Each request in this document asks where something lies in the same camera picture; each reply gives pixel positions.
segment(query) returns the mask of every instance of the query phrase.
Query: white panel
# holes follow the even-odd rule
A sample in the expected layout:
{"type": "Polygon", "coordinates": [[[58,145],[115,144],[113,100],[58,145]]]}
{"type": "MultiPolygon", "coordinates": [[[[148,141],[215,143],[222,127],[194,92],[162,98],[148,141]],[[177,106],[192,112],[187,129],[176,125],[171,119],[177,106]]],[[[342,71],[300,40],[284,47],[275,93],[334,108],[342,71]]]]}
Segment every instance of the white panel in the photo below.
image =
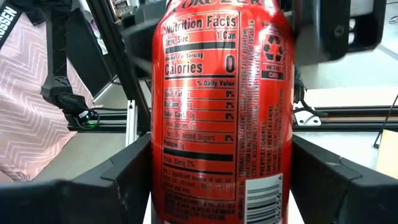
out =
{"type": "Polygon", "coordinates": [[[374,0],[351,0],[351,16],[366,15],[373,11],[374,0]]]}

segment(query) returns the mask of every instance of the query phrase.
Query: black strap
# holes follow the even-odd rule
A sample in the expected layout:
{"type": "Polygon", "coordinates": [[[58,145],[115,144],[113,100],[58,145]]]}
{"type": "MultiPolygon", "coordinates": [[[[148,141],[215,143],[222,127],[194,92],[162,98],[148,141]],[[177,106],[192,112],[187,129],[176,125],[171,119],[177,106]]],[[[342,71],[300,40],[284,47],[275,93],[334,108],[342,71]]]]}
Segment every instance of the black strap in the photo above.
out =
{"type": "Polygon", "coordinates": [[[22,10],[15,7],[9,1],[3,1],[0,7],[0,49],[17,23],[22,10]]]}
{"type": "Polygon", "coordinates": [[[34,5],[40,5],[35,0],[7,0],[7,1],[11,2],[19,9],[22,9],[34,26],[44,22],[44,16],[40,8],[33,7],[34,5]]]}

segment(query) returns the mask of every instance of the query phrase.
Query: bag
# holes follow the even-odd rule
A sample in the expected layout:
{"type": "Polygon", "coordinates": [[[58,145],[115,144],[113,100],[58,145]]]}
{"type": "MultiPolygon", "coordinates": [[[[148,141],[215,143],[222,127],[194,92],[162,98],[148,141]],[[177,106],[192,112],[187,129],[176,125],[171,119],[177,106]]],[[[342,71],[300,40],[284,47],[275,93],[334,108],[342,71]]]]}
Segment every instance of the bag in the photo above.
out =
{"type": "MultiPolygon", "coordinates": [[[[76,134],[40,94],[48,73],[47,40],[37,15],[34,26],[34,17],[0,1],[0,171],[14,181],[32,180],[76,134]]],[[[67,70],[73,92],[92,107],[93,97],[69,61],[67,70]]]]}

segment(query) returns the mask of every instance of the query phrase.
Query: wooden surface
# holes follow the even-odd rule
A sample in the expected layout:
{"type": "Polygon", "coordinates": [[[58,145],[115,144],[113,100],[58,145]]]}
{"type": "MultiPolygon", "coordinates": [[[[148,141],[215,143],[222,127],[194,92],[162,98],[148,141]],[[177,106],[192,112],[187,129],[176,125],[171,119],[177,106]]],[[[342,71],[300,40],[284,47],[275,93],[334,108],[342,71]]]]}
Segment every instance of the wooden surface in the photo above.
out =
{"type": "Polygon", "coordinates": [[[398,133],[384,130],[376,170],[398,179],[398,133]]]}

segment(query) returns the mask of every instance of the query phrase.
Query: recycling symbol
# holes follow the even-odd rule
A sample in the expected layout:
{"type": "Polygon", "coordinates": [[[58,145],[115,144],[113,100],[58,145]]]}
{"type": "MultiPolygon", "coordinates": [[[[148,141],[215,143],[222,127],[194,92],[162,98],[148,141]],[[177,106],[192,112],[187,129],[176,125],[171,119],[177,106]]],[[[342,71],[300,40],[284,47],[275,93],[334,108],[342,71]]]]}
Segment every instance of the recycling symbol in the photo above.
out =
{"type": "Polygon", "coordinates": [[[264,51],[268,60],[280,62],[284,54],[284,49],[281,45],[279,36],[269,35],[267,43],[264,46],[264,51]]]}

